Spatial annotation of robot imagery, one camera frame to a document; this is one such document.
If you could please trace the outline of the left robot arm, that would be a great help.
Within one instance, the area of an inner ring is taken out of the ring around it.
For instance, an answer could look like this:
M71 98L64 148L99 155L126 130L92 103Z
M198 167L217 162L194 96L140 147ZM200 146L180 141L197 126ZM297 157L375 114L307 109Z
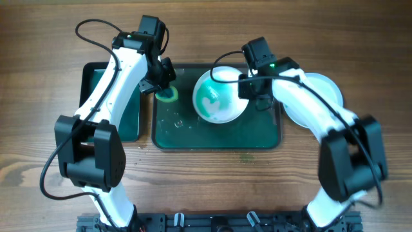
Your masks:
M119 31L108 48L111 57L103 76L74 116L61 115L55 123L61 176L89 196L99 211L95 227L103 231L145 231L136 206L121 183L126 154L118 127L135 90L164 92L175 99L170 83L176 79L170 58L162 58L169 40L166 25L142 16L138 30Z

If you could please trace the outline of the pale blue plate bottom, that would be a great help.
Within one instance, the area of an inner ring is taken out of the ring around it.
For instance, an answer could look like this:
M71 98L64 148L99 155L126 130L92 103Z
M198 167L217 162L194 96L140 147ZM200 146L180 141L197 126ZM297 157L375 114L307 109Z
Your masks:
M318 89L321 90L325 96L329 97L334 103L337 104L337 98L332 90L332 87L324 80L324 75L320 73L305 73L308 80ZM291 110L287 105L283 105L283 108L289 118L294 121L297 125L307 128L306 124L303 122L302 118L293 110Z

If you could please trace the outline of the white plate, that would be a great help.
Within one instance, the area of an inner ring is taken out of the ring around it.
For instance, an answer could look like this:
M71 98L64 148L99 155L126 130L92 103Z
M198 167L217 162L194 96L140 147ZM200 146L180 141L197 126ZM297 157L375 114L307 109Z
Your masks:
M324 77L324 80L332 87L333 92L335 93L335 96L337 98L337 104L341 107L344 106L344 98L341 93L341 90L339 87L328 77Z
M247 108L248 99L238 97L238 84L222 84L206 71L196 82L192 104L196 113L207 122L224 124L238 118Z

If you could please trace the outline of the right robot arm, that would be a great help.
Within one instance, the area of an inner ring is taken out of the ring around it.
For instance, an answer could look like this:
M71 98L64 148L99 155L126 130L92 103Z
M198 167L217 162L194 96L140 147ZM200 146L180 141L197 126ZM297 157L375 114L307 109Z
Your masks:
M249 73L239 76L239 97L274 98L300 115L319 141L321 188L304 209L313 230L334 226L372 188L382 202L388 167L379 122L334 103L293 59L276 59L264 37L249 41L241 52Z

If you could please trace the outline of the green yellow sponge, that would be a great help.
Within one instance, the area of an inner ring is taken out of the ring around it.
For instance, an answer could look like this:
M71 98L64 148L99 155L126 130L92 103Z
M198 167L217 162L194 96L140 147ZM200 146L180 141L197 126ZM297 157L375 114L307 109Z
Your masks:
M178 90L170 85L170 87L157 92L154 96L160 102L170 103L178 100Z

